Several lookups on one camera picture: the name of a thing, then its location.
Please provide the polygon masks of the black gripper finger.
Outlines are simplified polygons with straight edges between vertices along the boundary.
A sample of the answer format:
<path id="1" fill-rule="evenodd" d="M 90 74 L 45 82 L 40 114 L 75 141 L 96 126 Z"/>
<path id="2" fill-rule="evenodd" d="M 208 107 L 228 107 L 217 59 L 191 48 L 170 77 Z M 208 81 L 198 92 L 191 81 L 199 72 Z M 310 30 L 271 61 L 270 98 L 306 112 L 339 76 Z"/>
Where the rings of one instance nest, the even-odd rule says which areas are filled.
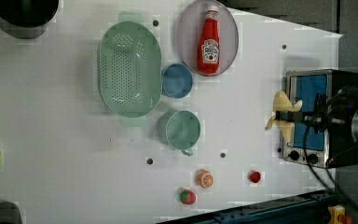
<path id="1" fill-rule="evenodd" d="M 275 121 L 277 122 L 281 122 L 281 123 L 305 123 L 305 120 L 303 119 L 275 119 Z"/>
<path id="2" fill-rule="evenodd" d="M 275 114 L 275 119 L 302 119 L 303 113 L 302 112 L 282 112 L 277 111 Z"/>

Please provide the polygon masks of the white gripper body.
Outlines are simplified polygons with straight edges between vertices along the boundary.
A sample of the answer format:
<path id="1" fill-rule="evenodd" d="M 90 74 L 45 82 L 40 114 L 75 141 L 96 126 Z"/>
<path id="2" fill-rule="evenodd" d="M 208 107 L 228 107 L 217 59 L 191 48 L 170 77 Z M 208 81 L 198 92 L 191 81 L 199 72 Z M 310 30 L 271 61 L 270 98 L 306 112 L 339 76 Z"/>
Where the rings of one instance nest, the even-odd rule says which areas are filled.
<path id="1" fill-rule="evenodd" d="M 315 112 L 304 117 L 304 123 L 315 132 L 321 132 L 332 126 L 350 126 L 358 110 L 358 88 L 343 87 Z"/>

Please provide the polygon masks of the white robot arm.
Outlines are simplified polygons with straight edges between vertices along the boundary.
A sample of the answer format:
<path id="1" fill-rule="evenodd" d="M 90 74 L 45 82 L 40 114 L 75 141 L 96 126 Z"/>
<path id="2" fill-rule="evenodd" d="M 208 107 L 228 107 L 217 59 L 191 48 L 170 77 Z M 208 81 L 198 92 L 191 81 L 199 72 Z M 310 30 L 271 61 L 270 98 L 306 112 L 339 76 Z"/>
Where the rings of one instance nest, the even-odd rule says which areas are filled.
<path id="1" fill-rule="evenodd" d="M 317 94 L 311 111 L 303 111 L 302 106 L 302 100 L 293 104 L 284 91 L 278 91 L 273 99 L 274 115 L 268 120 L 265 129 L 276 126 L 284 142 L 293 143 L 295 127 L 299 124 L 312 128 L 316 133 L 335 126 L 349 127 L 352 139 L 358 142 L 357 88 L 342 88 L 330 99 Z"/>

